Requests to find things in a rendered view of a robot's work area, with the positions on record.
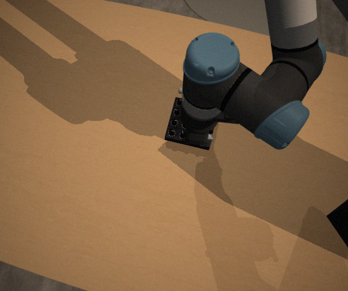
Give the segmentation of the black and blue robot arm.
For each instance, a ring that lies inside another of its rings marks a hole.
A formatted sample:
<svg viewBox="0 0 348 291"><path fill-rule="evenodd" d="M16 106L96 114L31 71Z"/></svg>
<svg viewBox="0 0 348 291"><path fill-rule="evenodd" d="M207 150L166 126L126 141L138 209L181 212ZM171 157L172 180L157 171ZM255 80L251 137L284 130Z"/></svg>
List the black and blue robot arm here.
<svg viewBox="0 0 348 291"><path fill-rule="evenodd" d="M323 70L326 49L318 40L316 0L264 2L273 57L265 71L242 64L228 36L204 33L187 48L182 92L192 106L217 108L281 150L310 115L302 100Z"/></svg>

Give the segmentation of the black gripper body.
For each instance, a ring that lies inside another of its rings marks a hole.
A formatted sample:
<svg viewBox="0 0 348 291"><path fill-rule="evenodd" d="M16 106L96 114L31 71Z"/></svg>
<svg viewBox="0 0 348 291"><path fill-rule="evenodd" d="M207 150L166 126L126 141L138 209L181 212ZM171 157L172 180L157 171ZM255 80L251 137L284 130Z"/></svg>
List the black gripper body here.
<svg viewBox="0 0 348 291"><path fill-rule="evenodd" d="M182 88L178 93L181 99L181 121L186 127L185 141L188 144L204 145L207 143L209 131L215 128L218 122L238 124L217 108L211 110L198 109L185 99Z"/></svg>

